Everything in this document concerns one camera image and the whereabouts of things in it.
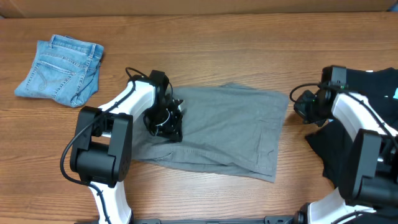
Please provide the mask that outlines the grey cotton shorts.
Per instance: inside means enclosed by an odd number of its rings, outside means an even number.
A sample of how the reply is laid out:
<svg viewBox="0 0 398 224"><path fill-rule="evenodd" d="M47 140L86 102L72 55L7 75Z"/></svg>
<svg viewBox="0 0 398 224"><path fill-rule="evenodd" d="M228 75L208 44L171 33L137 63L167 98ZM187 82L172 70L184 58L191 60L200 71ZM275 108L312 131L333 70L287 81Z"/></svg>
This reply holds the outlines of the grey cotton shorts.
<svg viewBox="0 0 398 224"><path fill-rule="evenodd" d="M134 160L275 181L287 95L228 83L178 87L174 97L184 100L182 142L151 136L138 118L132 134Z"/></svg>

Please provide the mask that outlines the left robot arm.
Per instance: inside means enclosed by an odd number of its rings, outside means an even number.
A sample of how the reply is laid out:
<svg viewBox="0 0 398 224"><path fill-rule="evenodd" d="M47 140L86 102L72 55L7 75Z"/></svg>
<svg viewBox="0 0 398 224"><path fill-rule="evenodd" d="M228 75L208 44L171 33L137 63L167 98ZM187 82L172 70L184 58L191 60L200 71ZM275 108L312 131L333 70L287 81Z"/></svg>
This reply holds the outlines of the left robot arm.
<svg viewBox="0 0 398 224"><path fill-rule="evenodd" d="M133 211L124 189L132 160L134 122L144 118L151 136L183 139L183 100L173 98L164 72L137 71L117 97L98 108L85 106L75 135L64 149L60 170L70 182L89 187L99 213L98 223L133 223Z"/></svg>

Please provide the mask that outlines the light blue garment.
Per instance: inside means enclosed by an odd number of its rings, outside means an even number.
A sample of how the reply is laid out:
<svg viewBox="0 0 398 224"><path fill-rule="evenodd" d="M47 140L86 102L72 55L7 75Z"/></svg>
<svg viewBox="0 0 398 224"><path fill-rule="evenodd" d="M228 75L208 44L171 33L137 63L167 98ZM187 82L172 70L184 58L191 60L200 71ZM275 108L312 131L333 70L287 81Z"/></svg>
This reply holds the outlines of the light blue garment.
<svg viewBox="0 0 398 224"><path fill-rule="evenodd" d="M396 99L396 100L398 100L398 88L395 90L395 93L394 93L393 99Z"/></svg>

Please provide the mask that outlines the folded blue denim jeans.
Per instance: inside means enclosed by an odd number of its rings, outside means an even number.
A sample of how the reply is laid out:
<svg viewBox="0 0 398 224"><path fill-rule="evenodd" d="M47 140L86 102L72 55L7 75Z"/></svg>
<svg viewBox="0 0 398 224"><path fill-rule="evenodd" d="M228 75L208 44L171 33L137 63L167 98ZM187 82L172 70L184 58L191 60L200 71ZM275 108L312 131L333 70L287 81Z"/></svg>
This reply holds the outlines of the folded blue denim jeans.
<svg viewBox="0 0 398 224"><path fill-rule="evenodd" d="M83 106L98 91L104 47L54 34L37 42L34 61L16 96L51 99L72 108Z"/></svg>

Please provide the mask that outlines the brown cardboard backdrop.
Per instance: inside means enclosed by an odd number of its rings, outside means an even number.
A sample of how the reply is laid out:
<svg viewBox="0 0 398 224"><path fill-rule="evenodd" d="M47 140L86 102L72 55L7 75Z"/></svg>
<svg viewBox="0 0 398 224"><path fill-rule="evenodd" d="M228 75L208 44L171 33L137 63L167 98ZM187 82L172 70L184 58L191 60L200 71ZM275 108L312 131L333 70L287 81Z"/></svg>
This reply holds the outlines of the brown cardboard backdrop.
<svg viewBox="0 0 398 224"><path fill-rule="evenodd" d="M1 0L10 18L386 11L395 0Z"/></svg>

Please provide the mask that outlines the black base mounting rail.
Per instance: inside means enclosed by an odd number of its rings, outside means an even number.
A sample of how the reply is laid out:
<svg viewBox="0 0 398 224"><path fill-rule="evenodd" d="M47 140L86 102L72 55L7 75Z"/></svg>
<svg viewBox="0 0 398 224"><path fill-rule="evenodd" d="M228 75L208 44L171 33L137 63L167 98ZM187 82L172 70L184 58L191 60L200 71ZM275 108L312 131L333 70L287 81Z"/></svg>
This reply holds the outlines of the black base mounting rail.
<svg viewBox="0 0 398 224"><path fill-rule="evenodd" d="M293 216L267 216L264 218L210 219L210 220L160 220L137 219L133 224L291 224Z"/></svg>

